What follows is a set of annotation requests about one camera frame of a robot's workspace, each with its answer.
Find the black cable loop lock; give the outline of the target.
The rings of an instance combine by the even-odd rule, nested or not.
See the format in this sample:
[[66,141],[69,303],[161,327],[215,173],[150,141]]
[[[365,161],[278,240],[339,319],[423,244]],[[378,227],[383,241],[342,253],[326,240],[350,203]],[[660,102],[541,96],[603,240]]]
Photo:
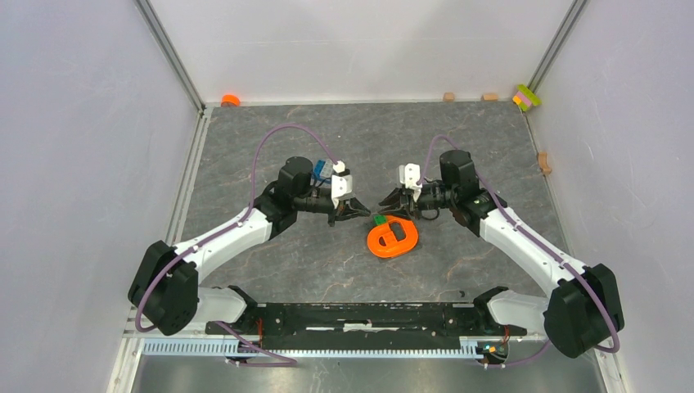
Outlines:
[[429,213],[421,212],[420,217],[425,221],[435,221],[440,217],[440,210],[432,210]]

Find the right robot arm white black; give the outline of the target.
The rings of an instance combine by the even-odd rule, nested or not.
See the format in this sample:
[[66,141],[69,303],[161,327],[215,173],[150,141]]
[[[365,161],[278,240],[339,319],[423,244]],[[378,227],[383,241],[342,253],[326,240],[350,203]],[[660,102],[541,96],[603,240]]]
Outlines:
[[428,182],[419,165],[400,166],[400,185],[380,202],[380,212],[420,219],[429,210],[449,210],[458,224],[520,266],[544,294],[489,291],[472,313],[475,328],[493,334],[512,325],[541,333],[572,359],[591,349],[617,352],[624,315],[615,274],[604,264],[577,260],[534,231],[478,175],[469,152],[442,153],[439,171],[441,177]]

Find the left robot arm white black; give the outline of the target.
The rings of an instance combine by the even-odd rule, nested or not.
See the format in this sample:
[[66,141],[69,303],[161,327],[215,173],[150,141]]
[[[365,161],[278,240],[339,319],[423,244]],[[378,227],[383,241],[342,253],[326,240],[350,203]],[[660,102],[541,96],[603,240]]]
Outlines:
[[321,187],[313,182],[312,161],[292,156],[238,216],[173,246],[149,245],[128,290],[137,309],[136,329],[172,336],[191,323],[221,321],[237,333],[250,332],[257,312],[241,291],[203,288],[201,282],[240,253],[286,231],[300,212],[325,215],[330,226],[368,217],[370,210],[352,194],[351,174],[343,163],[337,168],[330,184]]

